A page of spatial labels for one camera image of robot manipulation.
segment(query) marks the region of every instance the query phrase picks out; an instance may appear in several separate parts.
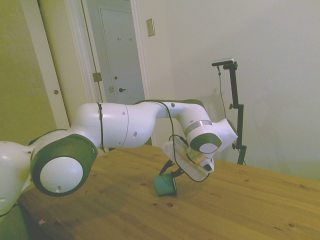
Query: table surface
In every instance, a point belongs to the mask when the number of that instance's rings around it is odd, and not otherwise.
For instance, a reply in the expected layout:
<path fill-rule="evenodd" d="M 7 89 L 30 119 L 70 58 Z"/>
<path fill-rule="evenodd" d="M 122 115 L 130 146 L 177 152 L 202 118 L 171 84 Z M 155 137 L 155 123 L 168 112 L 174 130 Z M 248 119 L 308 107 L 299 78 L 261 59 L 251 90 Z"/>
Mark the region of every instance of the table surface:
<path fill-rule="evenodd" d="M 57 240 L 320 239 L 320 182 L 216 160 L 204 182 L 183 174 L 177 196 L 159 197 L 153 179 L 167 160 L 153 146 L 115 149 L 75 193 L 34 188 L 19 202 Z"/>

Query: wood knot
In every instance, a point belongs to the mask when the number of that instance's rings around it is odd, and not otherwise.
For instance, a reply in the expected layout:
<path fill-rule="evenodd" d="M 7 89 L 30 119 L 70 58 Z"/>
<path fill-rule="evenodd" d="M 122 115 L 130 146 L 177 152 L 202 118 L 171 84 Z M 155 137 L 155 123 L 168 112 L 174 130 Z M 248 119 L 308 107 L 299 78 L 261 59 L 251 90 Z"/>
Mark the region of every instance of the wood knot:
<path fill-rule="evenodd" d="M 54 222 L 54 225 L 56 225 L 57 227 L 62 226 L 61 222 L 59 222 L 58 220 Z"/>

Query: doorway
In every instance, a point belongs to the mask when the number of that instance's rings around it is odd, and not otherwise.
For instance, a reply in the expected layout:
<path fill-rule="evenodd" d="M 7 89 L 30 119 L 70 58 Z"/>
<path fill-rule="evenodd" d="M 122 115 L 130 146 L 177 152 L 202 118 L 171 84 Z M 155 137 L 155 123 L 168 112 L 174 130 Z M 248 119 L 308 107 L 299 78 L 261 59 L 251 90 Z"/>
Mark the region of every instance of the doorway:
<path fill-rule="evenodd" d="M 132 105 L 144 100 L 130 1 L 82 0 L 82 3 L 88 9 L 85 17 L 91 23 L 107 101 Z"/>

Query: white wall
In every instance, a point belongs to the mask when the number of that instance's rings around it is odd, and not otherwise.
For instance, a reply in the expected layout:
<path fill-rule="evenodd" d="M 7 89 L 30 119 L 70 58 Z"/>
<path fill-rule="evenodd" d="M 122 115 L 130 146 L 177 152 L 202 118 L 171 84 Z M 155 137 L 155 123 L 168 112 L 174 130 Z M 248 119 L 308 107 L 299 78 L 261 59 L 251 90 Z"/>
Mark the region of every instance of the white wall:
<path fill-rule="evenodd" d="M 244 104 L 247 165 L 320 180 L 320 2 L 317 0 L 136 0 L 151 99 L 203 101 L 224 117 L 213 60 L 233 57 Z M 146 20 L 153 18 L 155 36 Z M 229 73 L 222 91 L 232 102 Z M 237 110 L 227 117 L 237 123 Z M 170 134 L 161 121 L 161 146 Z M 237 162 L 229 148 L 217 158 Z"/>

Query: door hinge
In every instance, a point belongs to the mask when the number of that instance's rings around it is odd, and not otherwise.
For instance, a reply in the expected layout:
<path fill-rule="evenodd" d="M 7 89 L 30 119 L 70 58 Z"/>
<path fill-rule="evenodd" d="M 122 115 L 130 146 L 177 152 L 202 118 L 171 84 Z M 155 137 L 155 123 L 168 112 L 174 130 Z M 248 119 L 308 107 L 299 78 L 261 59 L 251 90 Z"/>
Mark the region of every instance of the door hinge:
<path fill-rule="evenodd" d="M 93 75 L 93 81 L 95 83 L 102 81 L 101 72 L 94 72 L 94 73 L 92 73 L 92 75 Z"/>

